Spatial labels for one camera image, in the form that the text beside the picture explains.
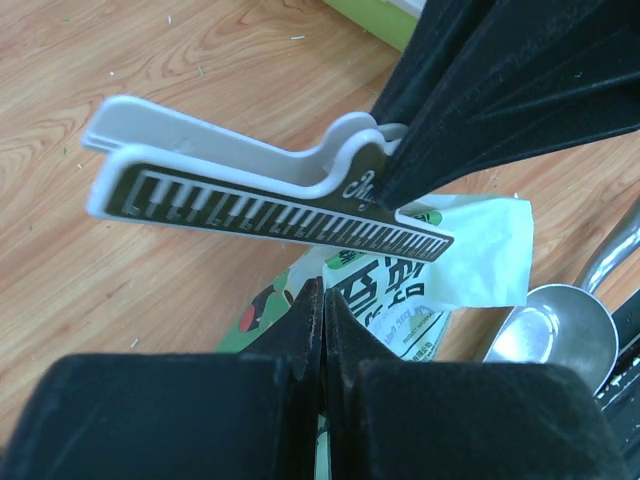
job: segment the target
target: metal spoon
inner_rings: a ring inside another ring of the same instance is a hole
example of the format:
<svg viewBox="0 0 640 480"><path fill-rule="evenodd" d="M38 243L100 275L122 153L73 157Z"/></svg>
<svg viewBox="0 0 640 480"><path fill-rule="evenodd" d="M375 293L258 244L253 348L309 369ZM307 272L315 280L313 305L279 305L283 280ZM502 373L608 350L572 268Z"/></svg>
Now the metal spoon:
<svg viewBox="0 0 640 480"><path fill-rule="evenodd" d="M600 244L575 286L543 285L514 308L484 362L555 363L576 371L597 392L618 356L618 332L594 295L605 278L640 245L640 196Z"/></svg>

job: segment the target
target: wooden floor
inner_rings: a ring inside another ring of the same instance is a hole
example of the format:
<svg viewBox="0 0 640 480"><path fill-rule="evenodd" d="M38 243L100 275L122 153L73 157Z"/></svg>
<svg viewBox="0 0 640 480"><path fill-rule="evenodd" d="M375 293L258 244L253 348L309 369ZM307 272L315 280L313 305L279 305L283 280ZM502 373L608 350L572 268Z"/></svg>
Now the wooden floor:
<svg viewBox="0 0 640 480"><path fill-rule="evenodd" d="M211 351L303 250L89 218L102 157L79 137L105 97L143 96L301 149L341 114L369 109L397 59L319 0L0 2L0 444L57 358ZM630 135L444 190L531 199L532 284L571 282L640 191L639 152ZM639 271L635 255L607 281L610 308ZM440 357L469 358L501 315L456 314Z"/></svg>

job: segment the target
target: clip with ruler markings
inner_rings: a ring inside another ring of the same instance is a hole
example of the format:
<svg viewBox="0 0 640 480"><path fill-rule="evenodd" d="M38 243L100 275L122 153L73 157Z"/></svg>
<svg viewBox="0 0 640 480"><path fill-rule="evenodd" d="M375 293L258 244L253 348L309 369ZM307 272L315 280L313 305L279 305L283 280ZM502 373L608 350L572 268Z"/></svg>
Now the clip with ruler markings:
<svg viewBox="0 0 640 480"><path fill-rule="evenodd" d="M289 152L140 98L111 97L82 138L108 155L87 211L433 262L453 235L371 196L406 130L354 112L318 146Z"/></svg>

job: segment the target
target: silver utensil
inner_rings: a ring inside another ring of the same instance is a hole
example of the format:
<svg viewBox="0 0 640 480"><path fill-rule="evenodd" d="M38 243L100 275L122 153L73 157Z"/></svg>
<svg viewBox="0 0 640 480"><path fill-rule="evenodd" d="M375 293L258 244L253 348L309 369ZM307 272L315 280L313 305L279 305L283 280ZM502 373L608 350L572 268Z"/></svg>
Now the silver utensil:
<svg viewBox="0 0 640 480"><path fill-rule="evenodd" d="M640 196L587 262L575 285L533 289L514 308L483 362L555 363L576 371L597 392L618 356L618 332L595 296L607 276L640 245Z"/></svg>

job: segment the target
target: wood grain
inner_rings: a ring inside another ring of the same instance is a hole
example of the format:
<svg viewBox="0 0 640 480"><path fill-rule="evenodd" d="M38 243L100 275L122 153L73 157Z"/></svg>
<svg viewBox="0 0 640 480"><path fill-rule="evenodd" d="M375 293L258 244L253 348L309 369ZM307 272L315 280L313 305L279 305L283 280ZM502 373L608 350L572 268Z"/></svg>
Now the wood grain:
<svg viewBox="0 0 640 480"><path fill-rule="evenodd" d="M79 137L105 97L142 96L301 149L369 109L398 57L319 0L1 2L0 444L56 359L132 351L136 339L136 352L211 351L303 250L89 218L102 158ZM532 284L572 281L640 190L639 147L629 135L443 190L531 199ZM636 255L607 281L610 308L639 268ZM456 313L441 358L468 358L500 314Z"/></svg>

